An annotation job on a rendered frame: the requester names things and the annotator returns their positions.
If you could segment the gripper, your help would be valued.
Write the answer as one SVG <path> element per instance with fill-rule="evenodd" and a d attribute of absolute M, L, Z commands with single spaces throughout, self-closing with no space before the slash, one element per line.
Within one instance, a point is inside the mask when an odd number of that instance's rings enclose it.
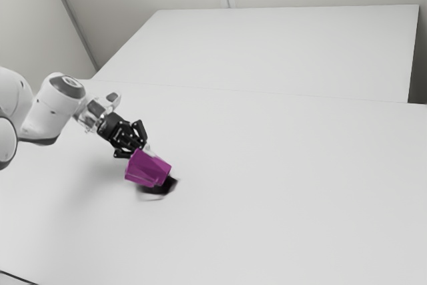
<path fill-rule="evenodd" d="M 140 119 L 131 125 L 117 113 L 112 112 L 104 117 L 97 129 L 97 134 L 114 147 L 114 158 L 129 159 L 133 155 L 137 143 L 140 150 L 152 158 L 155 157 L 155 153 L 147 142 L 147 132 Z"/>

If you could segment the magenta faceted mug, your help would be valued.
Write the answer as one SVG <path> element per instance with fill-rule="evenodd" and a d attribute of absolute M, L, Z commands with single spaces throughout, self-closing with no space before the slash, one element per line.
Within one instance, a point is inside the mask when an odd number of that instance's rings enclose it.
<path fill-rule="evenodd" d="M 125 169 L 125 179 L 147 188 L 162 186 L 171 165 L 152 152 L 136 149 Z"/>

